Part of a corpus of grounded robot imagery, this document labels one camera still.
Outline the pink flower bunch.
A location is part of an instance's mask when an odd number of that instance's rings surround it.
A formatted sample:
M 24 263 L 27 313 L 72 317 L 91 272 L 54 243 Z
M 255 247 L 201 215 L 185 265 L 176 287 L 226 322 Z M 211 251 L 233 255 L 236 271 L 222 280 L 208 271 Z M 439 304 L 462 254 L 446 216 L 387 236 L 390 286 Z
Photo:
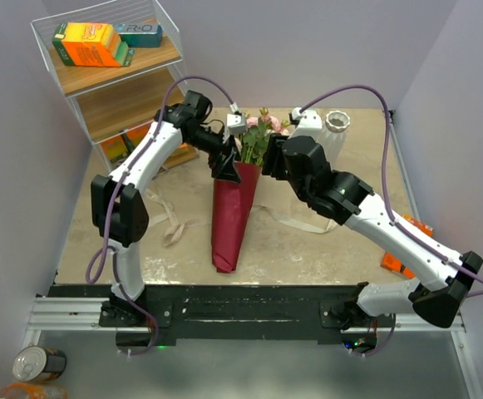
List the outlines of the pink flower bunch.
M 245 164 L 262 166 L 270 135 L 278 133 L 289 135 L 290 122 L 271 116 L 267 108 L 259 109 L 258 116 L 246 115 L 247 129 L 236 136 L 235 143 L 239 153 L 239 161 Z

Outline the red wrapping paper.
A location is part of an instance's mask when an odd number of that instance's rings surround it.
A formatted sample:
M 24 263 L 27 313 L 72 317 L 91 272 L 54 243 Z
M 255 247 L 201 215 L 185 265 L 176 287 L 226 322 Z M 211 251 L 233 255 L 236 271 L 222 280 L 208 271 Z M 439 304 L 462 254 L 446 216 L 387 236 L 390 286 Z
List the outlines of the red wrapping paper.
M 237 268 L 261 167 L 238 163 L 239 184 L 216 180 L 213 189 L 211 259 L 218 273 Z

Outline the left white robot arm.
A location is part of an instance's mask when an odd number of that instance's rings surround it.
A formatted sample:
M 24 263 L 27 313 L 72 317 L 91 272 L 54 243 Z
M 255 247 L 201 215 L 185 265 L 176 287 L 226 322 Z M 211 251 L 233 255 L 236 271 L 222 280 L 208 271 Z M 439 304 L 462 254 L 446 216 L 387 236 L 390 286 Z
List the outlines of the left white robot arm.
M 232 102 L 226 126 L 215 133 L 205 124 L 212 108 L 211 100 L 196 91 L 188 91 L 178 104 L 163 105 L 131 155 L 108 176 L 98 175 L 91 182 L 92 221 L 104 246 L 111 245 L 116 251 L 112 292 L 125 298 L 117 314 L 129 326 L 142 324 L 147 316 L 147 306 L 138 300 L 145 289 L 139 242 L 149 226 L 143 196 L 160 168 L 175 149 L 188 144 L 208 154 L 213 179 L 241 181 L 234 138 L 245 129 L 246 120 Z

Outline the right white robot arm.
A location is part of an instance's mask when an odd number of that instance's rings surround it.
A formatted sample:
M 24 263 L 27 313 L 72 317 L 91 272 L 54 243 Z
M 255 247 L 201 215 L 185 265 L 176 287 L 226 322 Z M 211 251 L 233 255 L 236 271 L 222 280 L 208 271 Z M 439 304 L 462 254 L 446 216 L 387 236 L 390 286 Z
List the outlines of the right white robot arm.
M 399 283 L 359 283 L 349 299 L 329 310 L 344 329 L 389 313 L 415 313 L 439 328 L 452 325 L 483 264 L 480 255 L 451 250 L 389 214 L 370 185 L 350 172 L 333 170 L 310 136 L 272 134 L 262 172 L 288 181 L 310 209 L 370 239 L 414 273 Z

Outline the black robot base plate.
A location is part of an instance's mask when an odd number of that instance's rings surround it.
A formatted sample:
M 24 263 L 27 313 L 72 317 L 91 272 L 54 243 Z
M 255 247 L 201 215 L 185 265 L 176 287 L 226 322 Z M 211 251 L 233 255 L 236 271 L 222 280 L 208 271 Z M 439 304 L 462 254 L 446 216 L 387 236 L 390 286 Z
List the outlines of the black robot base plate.
M 83 305 L 101 328 L 116 330 L 120 349 L 182 339 L 315 341 L 366 352 L 393 316 L 362 316 L 356 286 L 148 285 L 135 305 L 107 285 L 55 285 L 47 299 L 66 311 Z

